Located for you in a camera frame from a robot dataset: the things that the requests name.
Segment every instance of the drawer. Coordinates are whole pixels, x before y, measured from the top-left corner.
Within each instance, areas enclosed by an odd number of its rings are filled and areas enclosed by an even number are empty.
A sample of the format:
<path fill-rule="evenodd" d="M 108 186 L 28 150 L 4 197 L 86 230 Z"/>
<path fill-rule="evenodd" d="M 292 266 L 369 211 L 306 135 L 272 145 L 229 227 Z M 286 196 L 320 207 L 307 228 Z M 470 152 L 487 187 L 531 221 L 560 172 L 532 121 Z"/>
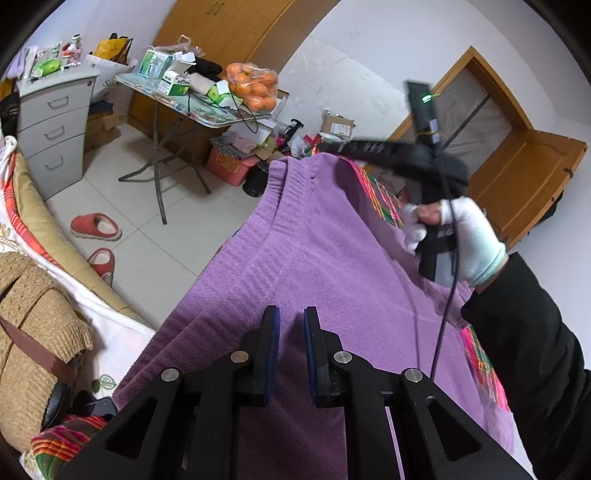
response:
<path fill-rule="evenodd" d="M 39 90 L 23 97 L 18 130 L 25 130 L 60 113 L 88 106 L 94 86 L 95 79 L 83 79 Z"/>
<path fill-rule="evenodd" d="M 27 159 L 31 178 L 43 200 L 82 179 L 84 137 L 78 135 Z"/>
<path fill-rule="evenodd" d="M 88 107 L 43 120 L 18 134 L 22 156 L 30 158 L 46 148 L 83 134 L 88 120 Z"/>

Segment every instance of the black sleeve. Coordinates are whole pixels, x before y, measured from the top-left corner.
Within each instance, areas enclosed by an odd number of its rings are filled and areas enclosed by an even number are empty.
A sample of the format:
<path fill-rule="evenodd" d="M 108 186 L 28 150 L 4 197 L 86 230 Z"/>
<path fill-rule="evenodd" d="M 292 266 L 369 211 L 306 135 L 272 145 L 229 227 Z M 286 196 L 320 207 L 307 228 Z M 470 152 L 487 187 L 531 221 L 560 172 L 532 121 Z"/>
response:
<path fill-rule="evenodd" d="M 462 315 L 505 388 L 536 476 L 588 478 L 590 372 L 583 368 L 579 341 L 523 259 L 511 255 L 499 277 L 472 295 Z"/>

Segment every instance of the white glove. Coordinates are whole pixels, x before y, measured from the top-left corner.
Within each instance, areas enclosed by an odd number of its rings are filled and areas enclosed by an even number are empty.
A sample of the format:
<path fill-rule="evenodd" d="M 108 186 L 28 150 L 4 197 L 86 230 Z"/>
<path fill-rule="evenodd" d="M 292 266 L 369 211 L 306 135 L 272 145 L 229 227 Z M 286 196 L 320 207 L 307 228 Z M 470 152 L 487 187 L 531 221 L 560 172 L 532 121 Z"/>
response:
<path fill-rule="evenodd" d="M 497 240 L 491 224 L 474 200 L 462 197 L 452 200 L 452 205 L 456 215 L 456 241 L 460 254 L 458 280 L 466 280 L 472 287 L 477 287 L 505 264 L 505 244 Z M 453 223 L 449 200 L 441 200 L 439 204 L 404 205 L 402 221 L 406 235 L 405 247 L 410 253 L 414 253 L 418 243 L 427 235 L 427 228 L 419 223 L 419 217 L 429 225 Z"/>

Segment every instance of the white drawer cabinet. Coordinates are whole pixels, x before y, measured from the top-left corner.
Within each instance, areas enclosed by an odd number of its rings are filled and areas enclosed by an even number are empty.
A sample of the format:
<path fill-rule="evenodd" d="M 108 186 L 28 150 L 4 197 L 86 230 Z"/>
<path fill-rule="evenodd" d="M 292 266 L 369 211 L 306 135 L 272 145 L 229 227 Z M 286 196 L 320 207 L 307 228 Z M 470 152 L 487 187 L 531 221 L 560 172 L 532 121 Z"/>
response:
<path fill-rule="evenodd" d="M 84 134 L 58 143 L 27 159 L 27 167 L 43 200 L 82 179 L 80 152 Z"/>
<path fill-rule="evenodd" d="M 18 82 L 18 146 L 43 200 L 82 179 L 88 107 L 99 75 L 81 65 Z"/>

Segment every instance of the orange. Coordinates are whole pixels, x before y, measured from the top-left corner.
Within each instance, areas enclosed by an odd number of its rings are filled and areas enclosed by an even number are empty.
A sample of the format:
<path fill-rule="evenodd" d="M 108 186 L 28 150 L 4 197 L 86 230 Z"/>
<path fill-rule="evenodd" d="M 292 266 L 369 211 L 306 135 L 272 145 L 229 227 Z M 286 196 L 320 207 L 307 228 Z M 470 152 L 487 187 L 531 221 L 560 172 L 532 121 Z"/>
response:
<path fill-rule="evenodd" d="M 263 100 L 263 98 L 262 97 L 259 97 L 257 95 L 253 95 L 251 97 L 248 97 L 248 98 L 244 99 L 244 103 L 253 112 L 258 112 L 259 110 L 262 110 L 263 107 L 264 107 L 264 100 Z"/>
<path fill-rule="evenodd" d="M 259 77 L 259 82 L 267 85 L 268 87 L 274 86 L 279 81 L 277 75 L 273 72 L 265 72 Z"/>
<path fill-rule="evenodd" d="M 258 95 L 260 97 L 264 97 L 266 95 L 269 95 L 269 91 L 267 90 L 267 87 L 259 82 L 253 83 L 251 85 L 251 92 L 253 95 Z"/>
<path fill-rule="evenodd" d="M 247 75 L 244 75 L 243 73 L 237 73 L 236 75 L 234 75 L 234 78 L 232 79 L 235 83 L 240 83 L 243 82 L 244 80 L 246 80 L 248 78 Z"/>
<path fill-rule="evenodd" d="M 248 83 L 236 83 L 234 87 L 234 93 L 239 97 L 245 97 L 251 92 L 251 86 Z"/>
<path fill-rule="evenodd" d="M 262 99 L 262 108 L 263 110 L 273 110 L 277 105 L 277 100 L 275 100 L 272 96 L 267 95 Z"/>
<path fill-rule="evenodd" d="M 242 73 L 242 67 L 239 63 L 231 63 L 226 67 L 226 73 L 230 78 L 232 78 L 234 75 Z"/>

